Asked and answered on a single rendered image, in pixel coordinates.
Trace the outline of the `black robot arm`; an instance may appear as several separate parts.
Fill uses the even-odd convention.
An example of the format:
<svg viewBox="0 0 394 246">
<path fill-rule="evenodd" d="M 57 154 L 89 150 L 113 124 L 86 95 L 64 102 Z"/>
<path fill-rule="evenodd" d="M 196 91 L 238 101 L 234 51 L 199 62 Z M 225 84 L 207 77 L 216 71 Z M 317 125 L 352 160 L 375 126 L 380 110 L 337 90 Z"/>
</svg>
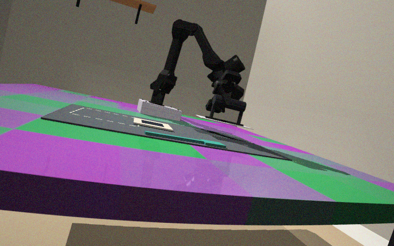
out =
<svg viewBox="0 0 394 246">
<path fill-rule="evenodd" d="M 153 95 L 150 103 L 162 105 L 165 93 L 169 94 L 171 89 L 175 86 L 177 77 L 174 76 L 175 67 L 180 54 L 182 43 L 188 36 L 195 36 L 203 53 L 204 65 L 213 70 L 207 77 L 213 81 L 216 76 L 223 75 L 226 70 L 234 71 L 237 73 L 245 70 L 244 64 L 241 62 L 237 55 L 231 59 L 223 61 L 212 49 L 202 27 L 199 24 L 189 23 L 178 19 L 172 25 L 172 43 L 170 46 L 169 54 L 166 60 L 164 69 L 159 73 L 158 78 L 150 85 L 153 89 Z M 238 85 L 234 85 L 236 90 L 231 95 L 231 98 L 240 100 L 243 96 L 244 89 Z M 159 90 L 161 89 L 161 90 Z"/>
</svg>

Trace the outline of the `peach tile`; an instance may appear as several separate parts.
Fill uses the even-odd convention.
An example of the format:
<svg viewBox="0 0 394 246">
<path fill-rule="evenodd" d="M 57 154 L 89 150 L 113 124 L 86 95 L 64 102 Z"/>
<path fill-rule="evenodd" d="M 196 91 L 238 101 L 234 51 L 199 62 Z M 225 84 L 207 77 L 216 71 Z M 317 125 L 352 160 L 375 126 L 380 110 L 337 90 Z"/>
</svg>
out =
<svg viewBox="0 0 394 246">
<path fill-rule="evenodd" d="M 140 118 L 134 118 L 134 124 L 163 129 L 163 130 L 168 130 L 168 131 L 173 131 L 173 129 L 168 124 L 154 122 L 154 121 L 140 119 Z"/>
</svg>

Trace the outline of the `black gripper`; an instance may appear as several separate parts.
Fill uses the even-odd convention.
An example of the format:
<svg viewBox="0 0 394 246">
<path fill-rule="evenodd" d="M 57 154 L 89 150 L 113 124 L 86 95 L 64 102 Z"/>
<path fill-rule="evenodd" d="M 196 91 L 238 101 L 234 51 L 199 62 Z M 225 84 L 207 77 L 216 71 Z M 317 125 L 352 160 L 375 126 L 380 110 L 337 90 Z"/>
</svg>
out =
<svg viewBox="0 0 394 246">
<path fill-rule="evenodd" d="M 221 95 L 225 104 L 229 106 L 231 95 L 236 90 L 234 83 L 237 85 L 241 81 L 241 75 L 237 72 L 226 70 L 223 75 L 216 76 L 213 79 L 212 87 L 214 87 L 213 94 Z M 231 83 L 234 82 L 234 83 Z M 212 99 L 210 99 L 206 104 L 206 110 L 211 111 L 212 108 Z M 216 113 L 223 112 L 225 113 L 225 108 L 216 106 Z"/>
</svg>

